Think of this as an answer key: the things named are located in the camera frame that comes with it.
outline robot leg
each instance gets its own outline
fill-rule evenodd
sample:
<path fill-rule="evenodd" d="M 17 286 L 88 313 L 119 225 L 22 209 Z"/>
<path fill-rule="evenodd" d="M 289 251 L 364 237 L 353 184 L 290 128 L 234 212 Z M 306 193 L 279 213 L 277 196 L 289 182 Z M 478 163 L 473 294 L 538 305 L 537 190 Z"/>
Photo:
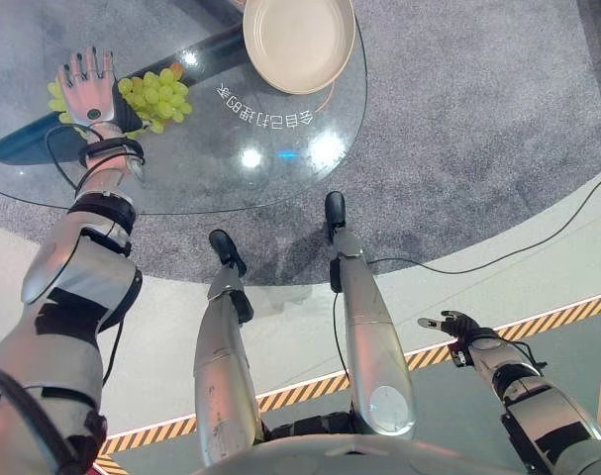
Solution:
<path fill-rule="evenodd" d="M 204 463 L 251 448 L 263 438 L 240 325 L 253 310 L 240 277 L 246 267 L 223 231 L 210 234 L 223 267 L 210 291 L 194 360 L 197 438 Z"/>
<path fill-rule="evenodd" d="M 331 285 L 345 299 L 353 408 L 370 432 L 412 437 L 415 414 L 408 366 L 361 244 L 346 228 L 342 194 L 330 193 L 325 211 L 338 253 L 331 262 Z"/>

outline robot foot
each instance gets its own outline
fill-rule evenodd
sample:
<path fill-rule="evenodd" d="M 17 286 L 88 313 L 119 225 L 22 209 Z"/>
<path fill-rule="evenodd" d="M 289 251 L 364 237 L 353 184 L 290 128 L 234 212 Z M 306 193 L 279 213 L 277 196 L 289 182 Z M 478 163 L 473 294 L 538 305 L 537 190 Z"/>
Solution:
<path fill-rule="evenodd" d="M 223 265 L 228 263 L 236 265 L 239 269 L 239 276 L 243 277 L 248 271 L 248 267 L 239 256 L 232 238 L 223 230 L 213 230 L 209 235 L 209 240 L 212 248 L 219 255 L 221 263 Z"/>
<path fill-rule="evenodd" d="M 324 202 L 324 213 L 327 218 L 329 242 L 333 243 L 333 235 L 336 228 L 344 228 L 347 225 L 347 206 L 342 193 L 332 191 L 327 195 L 327 199 Z"/>

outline round glass table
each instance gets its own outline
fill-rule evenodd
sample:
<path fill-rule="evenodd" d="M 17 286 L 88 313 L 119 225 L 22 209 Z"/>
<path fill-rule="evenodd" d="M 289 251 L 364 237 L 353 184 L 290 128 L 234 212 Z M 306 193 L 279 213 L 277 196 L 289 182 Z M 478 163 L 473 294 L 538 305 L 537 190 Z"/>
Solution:
<path fill-rule="evenodd" d="M 250 64 L 241 17 L 230 0 L 0 0 L 0 193 L 62 208 L 72 203 L 73 190 L 44 145 L 58 124 L 46 86 L 59 64 L 90 45 L 113 51 L 118 77 L 159 73 L 174 62 L 184 68 L 193 113 L 161 135 L 138 136 L 147 158 L 146 214 L 268 205 L 324 178 L 363 118 L 360 34 L 331 86 L 289 95 Z M 77 156 L 83 140 L 65 130 L 51 144 L 77 182 L 85 171 Z"/>

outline hazard tape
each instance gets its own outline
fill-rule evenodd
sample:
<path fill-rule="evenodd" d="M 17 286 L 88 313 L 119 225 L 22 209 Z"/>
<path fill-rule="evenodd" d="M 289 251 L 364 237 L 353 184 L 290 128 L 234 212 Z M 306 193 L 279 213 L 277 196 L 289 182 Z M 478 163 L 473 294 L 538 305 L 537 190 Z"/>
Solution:
<path fill-rule="evenodd" d="M 517 323 L 504 325 L 495 330 L 505 339 L 517 340 L 548 330 L 554 330 L 564 325 L 580 322 L 598 314 L 601 314 L 601 295 L 556 309 L 552 312 L 536 315 Z M 428 348 L 406 353 L 404 356 L 408 363 L 408 369 L 415 371 L 451 359 L 448 343 L 448 341 L 445 341 Z M 323 378 L 300 383 L 296 386 L 263 394 L 258 396 L 256 400 L 260 411 L 266 413 L 334 394 L 348 387 L 349 380 L 346 374 L 341 371 L 334 375 L 328 375 Z M 108 475 L 128 475 L 128 472 L 111 458 L 111 454 L 188 435 L 195 430 L 195 427 L 196 416 L 189 415 L 160 423 L 159 425 L 142 427 L 130 432 L 112 435 L 102 445 L 95 463 Z"/>

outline beige plate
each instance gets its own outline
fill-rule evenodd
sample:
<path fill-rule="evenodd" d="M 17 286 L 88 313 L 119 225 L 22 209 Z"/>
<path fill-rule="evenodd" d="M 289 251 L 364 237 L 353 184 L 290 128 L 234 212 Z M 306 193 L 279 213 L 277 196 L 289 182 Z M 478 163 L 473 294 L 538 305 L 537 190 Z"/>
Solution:
<path fill-rule="evenodd" d="M 355 16 L 351 0 L 248 0 L 243 32 L 265 81 L 308 94 L 332 83 L 347 65 Z"/>

